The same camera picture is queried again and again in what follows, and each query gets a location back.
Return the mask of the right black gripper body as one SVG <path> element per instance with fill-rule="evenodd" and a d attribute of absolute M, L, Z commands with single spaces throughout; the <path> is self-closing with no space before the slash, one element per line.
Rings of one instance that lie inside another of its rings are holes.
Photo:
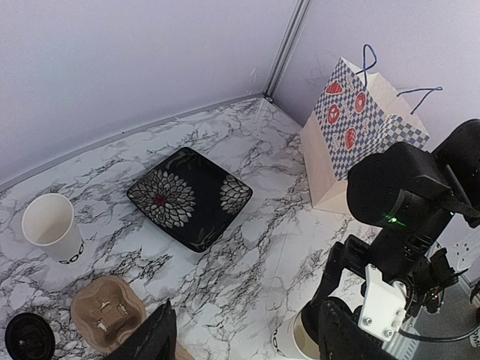
<path fill-rule="evenodd" d="M 385 342 L 369 335 L 358 327 L 362 305 L 351 310 L 349 305 L 332 293 L 347 270 L 364 281 L 365 266 L 371 264 L 370 245 L 354 235 L 345 242 L 336 242 L 331 248 L 320 284 L 313 298 L 301 309 L 301 321 L 308 335 L 318 344 L 321 359 L 393 359 L 383 349 Z M 406 285 L 406 315 L 413 297 L 413 285 L 406 279 L 388 280 L 387 284 L 401 281 Z"/>

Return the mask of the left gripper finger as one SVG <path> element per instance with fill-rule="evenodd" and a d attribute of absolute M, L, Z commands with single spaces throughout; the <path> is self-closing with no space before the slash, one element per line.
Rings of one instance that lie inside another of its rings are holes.
<path fill-rule="evenodd" d="M 167 300 L 118 349 L 111 352 L 108 359 L 175 359 L 176 338 L 176 312 Z"/>

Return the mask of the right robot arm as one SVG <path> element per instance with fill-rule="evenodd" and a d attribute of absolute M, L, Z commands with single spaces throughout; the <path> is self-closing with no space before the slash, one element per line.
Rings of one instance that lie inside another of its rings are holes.
<path fill-rule="evenodd" d="M 321 359 L 388 359 L 382 343 L 401 332 L 394 321 L 436 312 L 458 281 L 446 249 L 432 246 L 454 215 L 479 225 L 479 120 L 430 152 L 397 142 L 368 155 L 347 180 L 351 214 L 379 234 L 334 244 L 301 323 Z"/>

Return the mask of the white paper cup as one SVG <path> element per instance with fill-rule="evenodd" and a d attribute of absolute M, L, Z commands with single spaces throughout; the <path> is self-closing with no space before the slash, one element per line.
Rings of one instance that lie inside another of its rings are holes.
<path fill-rule="evenodd" d="M 22 233 L 32 245 L 63 265 L 77 262 L 85 245 L 71 201 L 59 193 L 37 197 L 26 208 Z"/>
<path fill-rule="evenodd" d="M 274 330 L 271 344 L 286 359 L 320 359 L 319 346 L 306 332 L 300 312 Z"/>

